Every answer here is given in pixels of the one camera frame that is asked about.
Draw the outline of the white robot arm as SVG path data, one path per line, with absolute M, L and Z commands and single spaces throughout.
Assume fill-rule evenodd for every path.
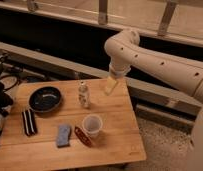
M 136 29 L 124 29 L 106 40 L 112 78 L 124 77 L 133 66 L 203 104 L 203 63 L 145 49 L 139 43 Z M 185 171 L 203 171 L 203 106 L 192 129 Z

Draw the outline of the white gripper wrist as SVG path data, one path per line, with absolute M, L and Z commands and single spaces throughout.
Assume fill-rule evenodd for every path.
M 130 67 L 126 68 L 125 70 L 116 70 L 112 65 L 109 65 L 110 76 L 107 77 L 107 81 L 104 89 L 105 94 L 110 95 L 118 84 L 117 79 L 125 77 L 130 72 L 130 70 L 131 70 Z

